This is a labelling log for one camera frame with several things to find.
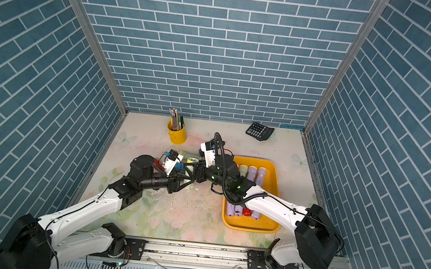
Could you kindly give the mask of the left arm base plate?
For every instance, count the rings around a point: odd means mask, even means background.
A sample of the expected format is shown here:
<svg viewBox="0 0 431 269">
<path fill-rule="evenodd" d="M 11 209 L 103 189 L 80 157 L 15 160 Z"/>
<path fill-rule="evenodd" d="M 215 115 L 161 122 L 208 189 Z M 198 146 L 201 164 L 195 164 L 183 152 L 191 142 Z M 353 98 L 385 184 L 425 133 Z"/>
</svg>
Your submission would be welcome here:
<svg viewBox="0 0 431 269">
<path fill-rule="evenodd" d="M 104 252 L 94 253 L 91 256 L 122 259 L 124 261 L 139 261 L 142 259 L 146 244 L 148 241 L 145 239 L 136 239 L 134 237 L 128 237 L 124 239 L 122 247 L 119 249 L 119 253 L 111 255 L 108 250 Z"/>
</svg>

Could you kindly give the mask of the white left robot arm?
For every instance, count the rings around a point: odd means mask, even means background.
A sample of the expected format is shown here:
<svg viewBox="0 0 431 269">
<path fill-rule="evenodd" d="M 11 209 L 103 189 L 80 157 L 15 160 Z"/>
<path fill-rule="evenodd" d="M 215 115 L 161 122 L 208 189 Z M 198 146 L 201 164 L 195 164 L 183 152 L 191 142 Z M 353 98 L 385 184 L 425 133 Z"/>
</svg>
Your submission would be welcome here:
<svg viewBox="0 0 431 269">
<path fill-rule="evenodd" d="M 97 196 L 41 217 L 19 217 L 0 244 L 0 269 L 58 269 L 63 262 L 95 253 L 126 259 L 126 235 L 114 223 L 83 235 L 77 231 L 130 206 L 144 190 L 177 192 L 184 177 L 174 168 L 165 172 L 150 155 L 139 156 L 126 176 Z"/>
</svg>

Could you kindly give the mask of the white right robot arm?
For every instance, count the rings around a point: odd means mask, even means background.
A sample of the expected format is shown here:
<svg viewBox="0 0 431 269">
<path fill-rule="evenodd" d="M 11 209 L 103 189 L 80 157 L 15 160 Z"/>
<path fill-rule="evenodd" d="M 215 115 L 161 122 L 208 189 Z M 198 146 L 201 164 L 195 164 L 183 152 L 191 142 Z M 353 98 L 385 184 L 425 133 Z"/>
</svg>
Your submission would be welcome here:
<svg viewBox="0 0 431 269">
<path fill-rule="evenodd" d="M 205 176 L 222 187 L 226 200 L 233 205 L 245 206 L 277 222 L 290 231 L 295 243 L 282 240 L 270 250 L 273 260 L 281 266 L 304 263 L 310 269 L 328 269 L 343 245 L 339 231 L 322 207 L 295 205 L 241 176 L 230 156 L 215 151 L 201 151 Z"/>
</svg>

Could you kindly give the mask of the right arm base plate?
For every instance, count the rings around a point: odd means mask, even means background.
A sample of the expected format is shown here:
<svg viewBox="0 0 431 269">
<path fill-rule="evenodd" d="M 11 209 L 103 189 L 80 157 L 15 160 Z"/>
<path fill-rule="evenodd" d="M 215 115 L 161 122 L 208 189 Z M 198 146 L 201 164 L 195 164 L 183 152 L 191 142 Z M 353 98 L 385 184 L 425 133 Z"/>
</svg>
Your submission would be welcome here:
<svg viewBox="0 0 431 269">
<path fill-rule="evenodd" d="M 270 252 L 247 250 L 247 269 L 299 269 L 298 264 L 280 265 Z"/>
</svg>

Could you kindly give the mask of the yellow plastic storage tray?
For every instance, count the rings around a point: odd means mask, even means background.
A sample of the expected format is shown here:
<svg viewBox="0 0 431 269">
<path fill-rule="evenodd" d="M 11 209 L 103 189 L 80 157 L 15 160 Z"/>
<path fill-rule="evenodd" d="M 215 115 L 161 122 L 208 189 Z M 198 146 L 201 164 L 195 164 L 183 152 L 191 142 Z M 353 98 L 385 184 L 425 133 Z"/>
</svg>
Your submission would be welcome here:
<svg viewBox="0 0 431 269">
<path fill-rule="evenodd" d="M 278 188 L 278 174 L 275 164 L 266 159 L 253 158 L 253 157 L 243 157 L 235 156 L 233 161 L 238 165 L 254 166 L 256 168 L 264 167 L 267 170 L 266 178 L 264 180 L 263 188 L 270 194 L 279 196 Z M 241 230 L 244 232 L 254 232 L 254 233 L 275 233 L 277 232 L 281 225 L 272 219 L 261 215 L 259 220 L 255 220 L 250 216 L 227 216 L 226 214 L 226 199 L 223 199 L 222 206 L 222 220 L 224 224 L 232 230 Z"/>
</svg>

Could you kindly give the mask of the green flashlight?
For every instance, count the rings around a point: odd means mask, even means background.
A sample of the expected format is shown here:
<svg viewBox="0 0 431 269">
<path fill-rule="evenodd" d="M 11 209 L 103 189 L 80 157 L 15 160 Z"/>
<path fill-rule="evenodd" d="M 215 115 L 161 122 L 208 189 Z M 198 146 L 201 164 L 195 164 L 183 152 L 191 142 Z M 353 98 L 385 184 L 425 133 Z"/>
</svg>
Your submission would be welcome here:
<svg viewBox="0 0 431 269">
<path fill-rule="evenodd" d="M 238 167 L 239 173 L 242 177 L 246 177 L 248 174 L 248 166 L 247 165 L 239 165 Z"/>
</svg>

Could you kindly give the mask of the purple flashlight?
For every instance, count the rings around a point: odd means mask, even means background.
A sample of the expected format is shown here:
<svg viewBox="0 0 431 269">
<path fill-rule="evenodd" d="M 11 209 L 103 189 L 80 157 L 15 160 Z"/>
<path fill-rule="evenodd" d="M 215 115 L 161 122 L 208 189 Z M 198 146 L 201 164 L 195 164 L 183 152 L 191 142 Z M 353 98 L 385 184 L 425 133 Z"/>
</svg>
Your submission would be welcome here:
<svg viewBox="0 0 431 269">
<path fill-rule="evenodd" d="M 244 213 L 244 209 L 241 205 L 235 205 L 234 206 L 234 216 L 242 216 Z"/>
<path fill-rule="evenodd" d="M 260 212 L 257 212 L 257 211 L 252 211 L 251 212 L 251 217 L 253 218 L 253 219 L 255 219 L 255 220 L 260 220 L 260 218 L 261 218 L 261 213 Z"/>
<path fill-rule="evenodd" d="M 257 175 L 255 178 L 255 184 L 257 186 L 262 187 L 264 185 L 266 174 L 267 174 L 267 169 L 265 167 L 258 168 Z"/>
<path fill-rule="evenodd" d="M 257 176 L 258 168 L 255 166 L 249 166 L 247 170 L 247 179 L 249 181 L 255 182 L 255 178 Z"/>
<path fill-rule="evenodd" d="M 225 215 L 228 217 L 232 217 L 235 215 L 235 205 L 226 202 Z"/>
</svg>

